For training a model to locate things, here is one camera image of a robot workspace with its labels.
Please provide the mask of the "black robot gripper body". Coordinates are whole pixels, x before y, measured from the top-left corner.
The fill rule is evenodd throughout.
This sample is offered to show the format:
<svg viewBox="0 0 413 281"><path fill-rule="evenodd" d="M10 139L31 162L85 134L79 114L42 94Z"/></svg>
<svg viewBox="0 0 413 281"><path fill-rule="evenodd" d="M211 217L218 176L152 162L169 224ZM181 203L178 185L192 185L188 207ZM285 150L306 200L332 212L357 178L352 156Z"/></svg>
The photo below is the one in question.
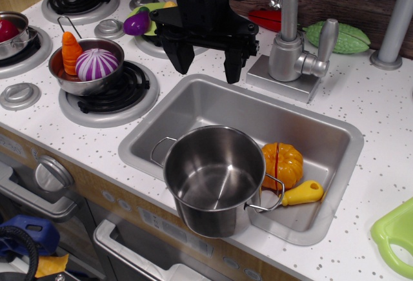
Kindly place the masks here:
<svg viewBox="0 0 413 281"><path fill-rule="evenodd" d="M176 7L150 13L159 38L166 33L185 33L194 47L224 52L240 48L247 51L248 57L257 54L257 25L235 13L230 0L176 0L176 3Z"/></svg>

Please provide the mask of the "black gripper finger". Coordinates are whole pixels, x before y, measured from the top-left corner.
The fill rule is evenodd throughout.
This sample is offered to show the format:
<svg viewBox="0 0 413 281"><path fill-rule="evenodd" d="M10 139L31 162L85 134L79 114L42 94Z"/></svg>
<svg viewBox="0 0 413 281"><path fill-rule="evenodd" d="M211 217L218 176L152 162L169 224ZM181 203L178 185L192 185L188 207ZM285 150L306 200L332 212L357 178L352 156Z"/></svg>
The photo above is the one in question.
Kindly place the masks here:
<svg viewBox="0 0 413 281"><path fill-rule="evenodd" d="M166 33L160 36L163 49L174 68L180 74L187 74L194 60L194 46L188 42L185 33Z"/></svg>
<svg viewBox="0 0 413 281"><path fill-rule="evenodd" d="M248 53L244 49L229 48L225 51L225 75L227 83L234 84L240 80L241 70L245 66Z"/></svg>

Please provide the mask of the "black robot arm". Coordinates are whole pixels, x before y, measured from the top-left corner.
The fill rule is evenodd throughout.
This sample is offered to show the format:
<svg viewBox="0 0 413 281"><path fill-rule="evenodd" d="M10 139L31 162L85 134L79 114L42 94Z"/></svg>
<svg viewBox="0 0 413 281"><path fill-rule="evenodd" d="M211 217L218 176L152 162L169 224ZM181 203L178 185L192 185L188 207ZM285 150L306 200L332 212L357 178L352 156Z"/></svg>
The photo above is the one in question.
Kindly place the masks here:
<svg viewBox="0 0 413 281"><path fill-rule="evenodd" d="M230 0L176 0L177 6L154 10L156 35L181 74L194 60L194 47L222 50L227 82L237 83L241 69L259 48L258 26L235 13Z"/></svg>

